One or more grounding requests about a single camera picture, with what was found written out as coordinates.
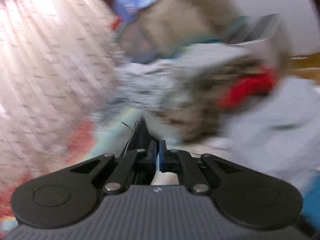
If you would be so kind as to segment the black pants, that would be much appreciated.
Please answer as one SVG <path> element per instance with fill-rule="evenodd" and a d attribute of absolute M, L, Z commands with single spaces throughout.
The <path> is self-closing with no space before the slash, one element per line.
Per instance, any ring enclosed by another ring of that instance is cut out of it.
<path fill-rule="evenodd" d="M 136 120 L 134 125 L 131 128 L 131 135 L 121 152 L 121 157 L 123 157 L 128 151 L 144 149 L 146 150 L 150 144 L 151 140 L 158 141 L 159 149 L 159 140 L 149 133 L 146 120 L 143 115 Z M 150 185 L 155 173 L 144 173 L 138 172 L 136 168 L 136 161 L 133 165 L 133 172 L 135 174 L 135 179 L 132 184 L 136 185 Z"/>

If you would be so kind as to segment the light grey garment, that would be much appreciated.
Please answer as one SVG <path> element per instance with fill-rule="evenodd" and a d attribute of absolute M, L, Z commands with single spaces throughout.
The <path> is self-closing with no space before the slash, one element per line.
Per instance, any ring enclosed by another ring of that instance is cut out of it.
<path fill-rule="evenodd" d="M 287 76 L 272 93 L 225 119 L 227 160 L 287 181 L 305 192 L 319 167 L 319 93 Z"/>

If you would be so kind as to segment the red floral quilt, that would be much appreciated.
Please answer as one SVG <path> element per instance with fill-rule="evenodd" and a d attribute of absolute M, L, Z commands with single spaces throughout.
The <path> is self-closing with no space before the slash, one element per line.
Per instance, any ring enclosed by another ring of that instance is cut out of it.
<path fill-rule="evenodd" d="M 1 234 L 16 226 L 10 207 L 14 190 L 22 183 L 81 162 L 95 145 L 95 124 L 87 119 L 75 126 L 51 149 L 33 153 L 15 152 L 1 141 Z"/>

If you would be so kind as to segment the pile of beige clothes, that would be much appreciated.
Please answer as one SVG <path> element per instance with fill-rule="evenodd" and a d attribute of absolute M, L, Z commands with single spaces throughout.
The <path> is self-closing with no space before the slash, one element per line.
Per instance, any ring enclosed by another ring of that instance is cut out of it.
<path fill-rule="evenodd" d="M 174 129 L 178 141 L 216 133 L 220 115 L 229 111 L 217 107 L 218 96 L 237 78 L 268 68 L 245 48 L 212 42 L 239 18 L 231 0 L 157 0 L 136 14 L 162 58 L 144 66 L 144 78 L 151 87 L 157 85 L 153 72 L 169 78 L 151 111 Z"/>

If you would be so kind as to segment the red garment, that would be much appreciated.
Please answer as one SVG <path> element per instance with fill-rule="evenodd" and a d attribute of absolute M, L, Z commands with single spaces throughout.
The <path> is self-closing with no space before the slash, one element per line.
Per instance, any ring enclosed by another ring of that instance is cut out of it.
<path fill-rule="evenodd" d="M 244 75 L 236 79 L 231 87 L 218 96 L 215 104 L 223 110 L 241 106 L 249 97 L 268 94 L 278 82 L 278 71 L 260 68 L 258 74 Z"/>

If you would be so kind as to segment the beige floral curtain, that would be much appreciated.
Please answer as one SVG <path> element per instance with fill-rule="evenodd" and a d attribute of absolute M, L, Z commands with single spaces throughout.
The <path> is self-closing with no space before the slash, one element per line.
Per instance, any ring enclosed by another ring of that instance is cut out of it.
<path fill-rule="evenodd" d="M 103 0 L 1 0 L 1 190 L 63 167 L 116 84 Z"/>

